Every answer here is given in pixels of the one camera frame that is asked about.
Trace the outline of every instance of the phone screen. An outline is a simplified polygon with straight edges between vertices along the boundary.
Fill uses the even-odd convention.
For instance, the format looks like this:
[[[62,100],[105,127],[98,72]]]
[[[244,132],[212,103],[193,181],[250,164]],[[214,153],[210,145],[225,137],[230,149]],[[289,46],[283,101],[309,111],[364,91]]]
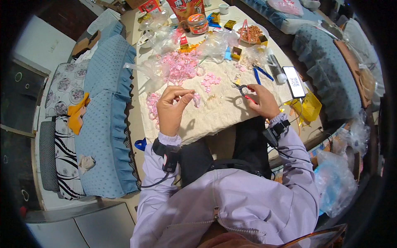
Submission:
[[[292,92],[293,98],[302,98],[305,96],[301,79],[293,66],[283,67],[285,75],[288,79],[288,84]]]

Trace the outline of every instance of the elastic cuff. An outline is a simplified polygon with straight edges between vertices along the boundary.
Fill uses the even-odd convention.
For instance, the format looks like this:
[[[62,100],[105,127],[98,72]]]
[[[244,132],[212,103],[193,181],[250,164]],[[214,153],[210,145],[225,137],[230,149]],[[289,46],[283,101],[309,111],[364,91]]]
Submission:
[[[158,141],[163,145],[179,146],[182,143],[181,137],[175,135],[174,137],[167,136],[158,132]]]
[[[270,120],[269,127],[273,127],[275,124],[285,121],[288,119],[288,116],[285,113],[279,113],[276,117]]]

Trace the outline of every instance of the orange cloth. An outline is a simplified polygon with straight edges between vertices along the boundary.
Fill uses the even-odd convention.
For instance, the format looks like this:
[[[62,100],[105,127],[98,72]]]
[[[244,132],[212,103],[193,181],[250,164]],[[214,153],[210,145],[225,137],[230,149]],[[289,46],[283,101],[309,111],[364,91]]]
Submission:
[[[67,108],[67,115],[72,116],[74,113],[77,113],[81,109],[81,107],[87,106],[90,102],[88,95],[89,93],[85,92],[83,99],[76,106],[69,106]]]
[[[80,129],[83,125],[82,116],[85,114],[87,109],[85,106],[90,102],[88,95],[88,92],[84,93],[84,98],[79,102],[79,104],[76,106],[69,106],[67,109],[67,115],[70,115],[67,120],[67,125],[76,135],[79,135]]]

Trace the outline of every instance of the spool of thread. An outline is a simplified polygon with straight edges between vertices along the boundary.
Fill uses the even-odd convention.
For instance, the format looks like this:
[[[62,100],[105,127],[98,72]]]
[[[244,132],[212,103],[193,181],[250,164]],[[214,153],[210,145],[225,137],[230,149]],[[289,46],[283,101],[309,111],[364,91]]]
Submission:
[[[268,51],[269,59],[271,60],[273,65],[275,65],[275,66],[269,65],[270,70],[272,71],[273,75],[276,75],[277,81],[280,84],[282,84],[282,85],[285,84],[287,82],[287,76],[285,75],[283,69],[281,68],[280,64],[278,63],[277,58],[273,54],[272,49],[268,48],[267,51]]]

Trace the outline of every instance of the striped cloth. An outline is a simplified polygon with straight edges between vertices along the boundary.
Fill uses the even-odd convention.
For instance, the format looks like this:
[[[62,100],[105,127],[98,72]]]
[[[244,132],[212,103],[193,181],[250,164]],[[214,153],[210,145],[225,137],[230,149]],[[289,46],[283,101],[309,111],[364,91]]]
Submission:
[[[75,138],[67,126],[66,116],[59,116],[55,121],[55,164],[60,195],[67,200],[85,196],[77,168]]]

